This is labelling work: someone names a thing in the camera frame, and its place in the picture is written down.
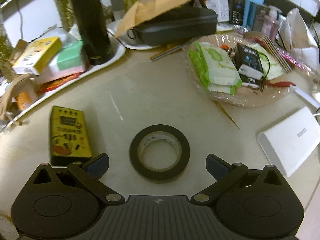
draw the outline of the metal screw head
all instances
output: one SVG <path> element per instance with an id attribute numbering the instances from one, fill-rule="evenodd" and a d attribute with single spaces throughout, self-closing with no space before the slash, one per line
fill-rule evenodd
<path id="1" fill-rule="evenodd" d="M 119 201 L 120 199 L 121 199 L 121 195 L 116 193 L 112 193 L 106 196 L 106 200 L 111 202 Z"/>
<path id="2" fill-rule="evenodd" d="M 198 201 L 198 202 L 206 202 L 210 199 L 210 197 L 205 194 L 197 194 L 193 198 L 195 201 Z"/>

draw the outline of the black thermos bottle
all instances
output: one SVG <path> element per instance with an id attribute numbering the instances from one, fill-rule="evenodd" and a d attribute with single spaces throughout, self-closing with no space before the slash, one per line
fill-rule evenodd
<path id="1" fill-rule="evenodd" d="M 71 0 L 75 20 L 91 65 L 100 65 L 113 56 L 100 0 Z"/>

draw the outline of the pink bottle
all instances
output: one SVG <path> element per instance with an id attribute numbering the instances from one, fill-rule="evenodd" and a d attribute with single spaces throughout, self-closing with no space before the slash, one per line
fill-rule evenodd
<path id="1" fill-rule="evenodd" d="M 277 21 L 278 13 L 277 11 L 272 8 L 269 12 L 269 15 L 265 15 L 263 26 L 262 26 L 262 33 L 268 36 L 271 41 L 276 40 L 276 35 L 278 32 L 278 28 L 280 23 Z"/>

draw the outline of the white power bank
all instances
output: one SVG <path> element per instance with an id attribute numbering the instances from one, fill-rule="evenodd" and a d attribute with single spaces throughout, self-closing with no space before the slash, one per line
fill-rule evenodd
<path id="1" fill-rule="evenodd" d="M 305 106 L 260 133 L 258 142 L 270 163 L 290 177 L 320 143 L 320 125 Z"/>

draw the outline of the wet wipes packet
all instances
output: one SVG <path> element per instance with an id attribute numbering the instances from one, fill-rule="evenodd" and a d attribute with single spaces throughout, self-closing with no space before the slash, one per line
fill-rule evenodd
<path id="1" fill-rule="evenodd" d="M 208 42 L 196 43 L 196 48 L 188 53 L 204 88 L 234 95 L 242 81 L 227 52 Z"/>

